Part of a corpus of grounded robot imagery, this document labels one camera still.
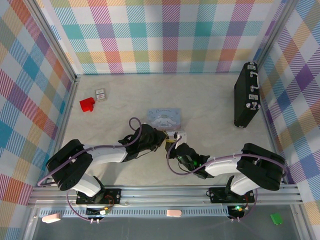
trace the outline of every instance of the table surface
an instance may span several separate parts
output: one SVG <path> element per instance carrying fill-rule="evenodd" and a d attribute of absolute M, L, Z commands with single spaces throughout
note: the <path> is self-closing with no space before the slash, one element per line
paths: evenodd
<path fill-rule="evenodd" d="M 180 108 L 181 127 L 188 145 L 198 154 L 220 157 L 238 153 L 245 143 L 270 150 L 263 113 L 247 128 L 234 126 L 234 84 L 239 74 L 128 74 L 82 75 L 67 124 L 63 145 L 72 139 L 83 144 L 115 144 L 132 134 L 131 117 L 147 121 L 150 108 Z M 107 100 L 82 112 L 79 101 L 105 88 Z M 229 174 L 200 179 L 172 173 L 166 163 L 165 144 L 139 159 L 88 168 L 105 185 L 224 185 Z M 178 161 L 171 159 L 177 172 Z"/>

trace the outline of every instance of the red block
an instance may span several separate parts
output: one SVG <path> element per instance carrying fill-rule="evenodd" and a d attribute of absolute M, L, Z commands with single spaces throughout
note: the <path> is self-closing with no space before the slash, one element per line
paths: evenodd
<path fill-rule="evenodd" d="M 93 97 L 89 97 L 87 99 L 81 100 L 80 101 L 80 106 L 83 112 L 90 111 L 92 112 L 94 110 L 94 104 L 95 100 Z"/>

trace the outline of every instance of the green object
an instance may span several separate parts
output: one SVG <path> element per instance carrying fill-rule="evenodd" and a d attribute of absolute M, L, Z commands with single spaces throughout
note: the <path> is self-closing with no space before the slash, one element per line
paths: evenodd
<path fill-rule="evenodd" d="M 283 224 L 284 220 L 279 213 L 270 214 L 270 217 L 275 225 Z"/>

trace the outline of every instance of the white floor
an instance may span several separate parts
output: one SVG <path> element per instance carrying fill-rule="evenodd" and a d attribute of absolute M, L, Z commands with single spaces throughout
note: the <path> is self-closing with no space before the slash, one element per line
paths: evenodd
<path fill-rule="evenodd" d="M 247 128 L 234 126 L 234 84 L 238 74 L 140 74 L 83 75 L 75 96 L 63 145 L 72 139 L 83 144 L 114 144 L 133 131 L 128 121 L 147 120 L 149 108 L 181 108 L 187 143 L 202 155 L 229 155 L 254 143 L 270 150 L 262 111 Z M 93 112 L 82 112 L 79 101 L 105 88 L 107 100 L 97 102 Z M 176 171 L 178 162 L 170 160 Z M 229 175 L 200 179 L 179 176 L 166 163 L 164 144 L 139 159 L 89 168 L 105 185 L 219 185 Z"/>

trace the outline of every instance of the black briefcase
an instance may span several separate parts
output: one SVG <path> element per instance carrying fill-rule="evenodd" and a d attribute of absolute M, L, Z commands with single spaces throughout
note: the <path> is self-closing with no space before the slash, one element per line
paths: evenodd
<path fill-rule="evenodd" d="M 261 108 L 258 81 L 258 65 L 245 63 L 234 85 L 234 125 L 239 128 L 247 127 Z"/>

